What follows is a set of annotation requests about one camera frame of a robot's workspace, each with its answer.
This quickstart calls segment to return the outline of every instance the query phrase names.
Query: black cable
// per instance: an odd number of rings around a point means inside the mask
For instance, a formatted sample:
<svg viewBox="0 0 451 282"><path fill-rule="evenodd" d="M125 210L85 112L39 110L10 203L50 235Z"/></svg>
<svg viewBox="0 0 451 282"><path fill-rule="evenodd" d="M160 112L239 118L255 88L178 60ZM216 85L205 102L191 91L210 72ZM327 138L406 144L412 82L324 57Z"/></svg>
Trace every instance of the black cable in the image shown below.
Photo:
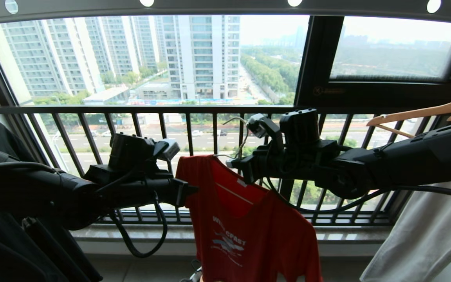
<svg viewBox="0 0 451 282"><path fill-rule="evenodd" d="M108 188L113 187L114 185L126 180L127 178L129 178L130 176L132 176L135 172L137 171L137 168L132 168L132 170L130 170L129 172L127 172L125 175L123 175L122 177L114 180L113 182L110 182L102 187L100 187L97 191L95 191L95 194L99 194L100 192L107 190Z"/></svg>
<svg viewBox="0 0 451 282"><path fill-rule="evenodd" d="M168 232L168 223L166 222L166 217L164 215L163 210L159 206L159 199L158 199L158 194L156 193L156 191L154 191L154 208L156 209L156 212L161 216L161 220L163 221L163 234L161 235L161 239L159 239L159 241L156 244L156 246L152 250L147 252L147 253L141 253L141 252L139 252L137 250L137 248L135 248L135 246L133 245L133 242L130 239L130 236L128 235L128 232L123 227L123 225L120 223L120 221L118 220L118 218L114 214L114 211L109 212L109 217L114 222L114 224L116 224L116 227L118 227L118 230L121 233L121 236L123 237L123 240L125 241L125 244L126 244L128 250L135 257L140 257L142 259L145 258L145 257L150 257L155 252L157 252L157 250L159 250L161 245L163 245L164 240L166 239L166 234Z"/></svg>
<svg viewBox="0 0 451 282"><path fill-rule="evenodd" d="M8 162L0 163L0 169L11 169L11 168L34 168L36 170L56 172L54 168L46 166L45 164L33 163L33 162Z"/></svg>
<svg viewBox="0 0 451 282"><path fill-rule="evenodd" d="M443 187L436 187L436 186L405 186L400 185L396 186L392 190L410 190L410 191L423 191L423 192L433 192L433 193L439 193L439 194L445 194L451 196L451 189L449 188L443 188Z"/></svg>
<svg viewBox="0 0 451 282"><path fill-rule="evenodd" d="M299 207L293 205L292 203L288 202L285 198L283 198L283 196L281 196L281 195L278 193L278 191L276 191L276 189L273 189L273 188L274 188L274 185L272 184L271 179L270 179L269 177L266 177L266 178L267 178L267 182L268 182L269 185L271 186L271 190L274 191L274 194L276 194L276 196L277 196L280 200L282 200L283 203L289 205L290 207L292 207L293 209L296 209L297 211L307 212L307 213L314 213L314 214L332 214L332 213L342 212L342 211L348 210L348 209L350 209L350 208L352 208L352 207L356 207L357 205L359 205L359 204L361 204L361 203L364 203L364 202L366 202L366 201L368 201L368 200L370 200L370 199L372 199L372 198L375 198L375 197L377 197L378 195L384 194L385 192L388 191L388 190L378 190L378 191L375 191L375 192L373 192L372 194L365 195L365 196L359 198L358 200L355 200L354 202L352 202L352 203L350 203L350 204L347 204L347 205L345 205L345 206L342 206L342 207L340 207L340 208L337 208L337 209L331 209L331 210L308 210L308 209L299 208Z"/></svg>

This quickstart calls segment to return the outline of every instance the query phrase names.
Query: hazy sky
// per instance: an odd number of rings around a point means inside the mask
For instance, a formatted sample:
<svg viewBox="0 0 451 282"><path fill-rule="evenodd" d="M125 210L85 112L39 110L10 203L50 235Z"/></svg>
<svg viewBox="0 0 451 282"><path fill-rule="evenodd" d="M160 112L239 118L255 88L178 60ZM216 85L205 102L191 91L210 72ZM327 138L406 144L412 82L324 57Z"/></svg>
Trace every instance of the hazy sky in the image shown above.
<svg viewBox="0 0 451 282"><path fill-rule="evenodd" d="M308 16L243 15L240 24L241 44L261 44L295 34L297 27L307 30ZM346 16L345 36L368 35L371 42L389 39L391 43L413 43L415 40L451 41L451 23L404 20L398 18L365 18Z"/></svg>

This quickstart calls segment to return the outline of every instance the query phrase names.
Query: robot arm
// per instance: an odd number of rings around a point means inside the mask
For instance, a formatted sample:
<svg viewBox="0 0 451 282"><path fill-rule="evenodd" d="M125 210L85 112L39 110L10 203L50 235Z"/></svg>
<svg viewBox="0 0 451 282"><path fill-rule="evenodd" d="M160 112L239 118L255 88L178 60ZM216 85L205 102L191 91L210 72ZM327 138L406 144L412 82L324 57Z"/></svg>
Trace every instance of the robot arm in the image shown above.
<svg viewBox="0 0 451 282"><path fill-rule="evenodd" d="M228 162L243 172L247 184L263 177L313 180L337 196L356 199L370 190L451 181L451 125L371 150L321 140L315 109L283 114L279 127L270 123L264 130L265 125L256 115L247 127L257 137L275 132L269 134L272 142ZM286 143L277 150L281 132Z"/></svg>

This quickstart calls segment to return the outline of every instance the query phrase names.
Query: car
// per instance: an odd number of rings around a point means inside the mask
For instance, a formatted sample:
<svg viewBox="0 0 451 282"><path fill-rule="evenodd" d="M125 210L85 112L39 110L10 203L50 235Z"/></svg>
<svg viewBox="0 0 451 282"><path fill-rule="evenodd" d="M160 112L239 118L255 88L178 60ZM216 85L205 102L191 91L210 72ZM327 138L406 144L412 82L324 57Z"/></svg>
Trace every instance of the car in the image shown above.
<svg viewBox="0 0 451 282"><path fill-rule="evenodd" d="M191 136L203 136L203 132L201 130L193 130Z"/></svg>

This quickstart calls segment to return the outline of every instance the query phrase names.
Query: white hanger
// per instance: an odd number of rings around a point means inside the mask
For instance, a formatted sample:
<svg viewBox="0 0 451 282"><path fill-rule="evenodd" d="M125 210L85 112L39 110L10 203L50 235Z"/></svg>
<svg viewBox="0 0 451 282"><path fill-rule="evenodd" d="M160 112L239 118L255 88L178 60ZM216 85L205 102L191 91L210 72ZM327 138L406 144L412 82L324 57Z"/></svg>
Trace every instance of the white hanger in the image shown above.
<svg viewBox="0 0 451 282"><path fill-rule="evenodd" d="M451 102L448 104L444 104L444 105L436 106L436 107L428 107L428 108L423 108L423 109L396 112L394 114L377 116L377 117L372 118L366 125L368 127L369 126L380 127L384 130L388 130L390 132L394 132L396 134L401 134L403 136L412 138L414 136L411 134L404 133L404 132L395 130L390 127L385 127L385 126L381 125L381 123L390 123L392 121L406 120L406 119L416 118L416 117L421 118L424 116L438 116L440 114L449 114L449 113L451 113Z"/></svg>

